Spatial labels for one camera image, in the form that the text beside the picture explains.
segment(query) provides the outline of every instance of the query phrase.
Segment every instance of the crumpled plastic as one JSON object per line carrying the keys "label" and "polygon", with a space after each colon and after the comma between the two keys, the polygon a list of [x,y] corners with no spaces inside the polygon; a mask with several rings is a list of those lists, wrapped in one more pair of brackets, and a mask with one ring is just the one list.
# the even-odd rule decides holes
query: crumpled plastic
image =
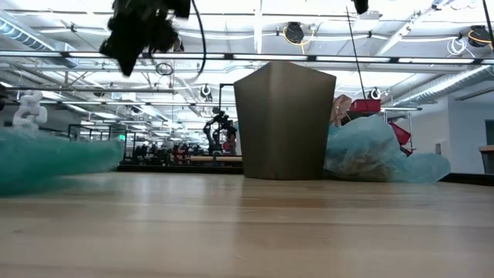
{"label": "crumpled plastic", "polygon": [[451,172],[448,159],[439,154],[407,157],[391,126],[377,115],[330,127],[324,167],[354,181],[432,183]]}
{"label": "crumpled plastic", "polygon": [[0,187],[62,175],[111,171],[124,155],[119,141],[69,142],[43,131],[0,129]]}

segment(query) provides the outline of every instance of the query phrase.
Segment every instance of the wooden tabletop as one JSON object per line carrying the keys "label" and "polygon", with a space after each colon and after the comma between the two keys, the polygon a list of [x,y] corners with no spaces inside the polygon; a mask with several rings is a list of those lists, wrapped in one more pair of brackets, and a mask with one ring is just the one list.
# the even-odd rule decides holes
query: wooden tabletop
{"label": "wooden tabletop", "polygon": [[492,277],[494,187],[111,173],[0,198],[0,277]]}

